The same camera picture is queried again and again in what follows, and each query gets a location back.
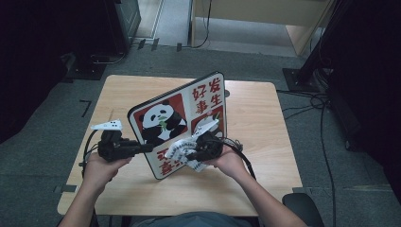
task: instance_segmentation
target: gray carpet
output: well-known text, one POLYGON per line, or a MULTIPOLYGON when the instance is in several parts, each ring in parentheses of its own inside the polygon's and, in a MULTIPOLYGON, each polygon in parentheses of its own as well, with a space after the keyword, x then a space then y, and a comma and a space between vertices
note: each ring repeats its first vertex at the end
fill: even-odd
MULTIPOLYGON (((21 132, 0 145, 0 226, 55 226, 60 194, 89 123, 104 80, 112 74, 199 78, 220 71, 226 79, 269 81, 277 89, 287 85, 281 69, 300 68, 304 59, 258 54, 159 46, 151 51, 131 49, 108 65, 101 81, 59 83, 31 116, 21 132), (92 100, 86 115, 86 103, 92 100)), ((309 98, 279 94, 282 108, 302 107, 309 98)), ((284 116, 297 112, 285 111, 284 116)), ((332 226, 330 180, 320 141, 320 110, 286 120, 305 191, 316 202, 326 226, 332 226)), ((337 226, 401 226, 401 207, 375 160, 344 147, 341 127, 330 109, 323 118, 323 138, 336 186, 337 226)), ((101 226, 108 218, 100 217, 101 226)), ((119 218, 113 219, 114 226, 119 218)))

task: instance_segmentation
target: panda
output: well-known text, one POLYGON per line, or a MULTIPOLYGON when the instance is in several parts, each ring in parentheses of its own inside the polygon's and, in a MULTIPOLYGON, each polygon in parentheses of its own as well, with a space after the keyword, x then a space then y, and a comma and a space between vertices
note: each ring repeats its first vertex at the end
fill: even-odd
POLYGON ((186 120, 174 111, 168 100, 151 107, 139 116, 139 120, 142 122, 145 144, 152 144, 154 147, 178 136, 186 128, 186 120))

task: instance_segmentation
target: wooden table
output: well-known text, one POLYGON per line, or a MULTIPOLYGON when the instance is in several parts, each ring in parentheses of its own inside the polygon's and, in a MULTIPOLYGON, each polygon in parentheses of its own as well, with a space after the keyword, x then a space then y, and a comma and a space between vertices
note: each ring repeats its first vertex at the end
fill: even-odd
MULTIPOLYGON (((193 79, 109 76, 82 140, 67 184, 81 185, 82 153, 90 126, 119 118, 123 137, 135 139, 129 109, 193 79)), ((301 179, 274 85, 268 82, 225 81, 228 137, 244 145, 257 180, 281 200, 301 187, 301 179)), ((95 134, 92 144, 100 140, 95 134)), ((64 192, 58 206, 65 214, 76 193, 64 192)), ((212 166, 201 173, 185 166, 156 180, 144 154, 136 155, 107 184, 96 203, 99 215, 174 216, 190 211, 215 211, 231 216, 256 216, 241 187, 212 166)))

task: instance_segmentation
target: desk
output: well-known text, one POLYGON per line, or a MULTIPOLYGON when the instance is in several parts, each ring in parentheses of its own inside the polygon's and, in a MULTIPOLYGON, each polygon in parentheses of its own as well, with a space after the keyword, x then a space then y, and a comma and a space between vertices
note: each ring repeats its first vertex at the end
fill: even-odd
MULTIPOLYGON (((81 185, 78 163, 90 126, 119 118, 123 137, 134 139, 127 119, 129 109, 193 79, 109 76, 80 146, 67 184, 81 185)), ((225 81, 228 136, 244 145, 257 180, 281 200, 301 187, 301 179, 286 124, 273 84, 225 81)), ((100 140, 96 133, 92 144, 100 140)), ((76 193, 64 192, 58 206, 65 214, 76 193)), ((156 180, 145 155, 136 155, 107 184, 96 203, 99 215, 174 216, 189 211, 215 211, 232 216, 256 216, 241 187, 212 166, 201 173, 185 166, 164 180, 156 180)))
MULTIPOLYGON (((209 1, 193 1, 192 44, 195 43, 196 35, 195 18, 207 18, 209 1)), ((210 18, 286 25, 295 52, 301 55, 334 2, 335 0, 216 0, 212 1, 210 18)))

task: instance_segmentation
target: hand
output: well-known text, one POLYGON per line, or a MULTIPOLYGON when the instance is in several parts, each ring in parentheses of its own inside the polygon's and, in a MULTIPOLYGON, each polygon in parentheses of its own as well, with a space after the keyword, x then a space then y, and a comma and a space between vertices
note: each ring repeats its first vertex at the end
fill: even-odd
POLYGON ((131 159, 120 159, 108 163, 97 153, 92 153, 86 164, 82 187, 100 195, 106 183, 117 174, 118 169, 128 164, 131 159))
POLYGON ((223 152, 220 157, 204 163, 218 167, 221 172, 234 179, 242 176, 242 174, 248 174, 241 157, 239 157, 230 147, 225 145, 223 146, 223 152))

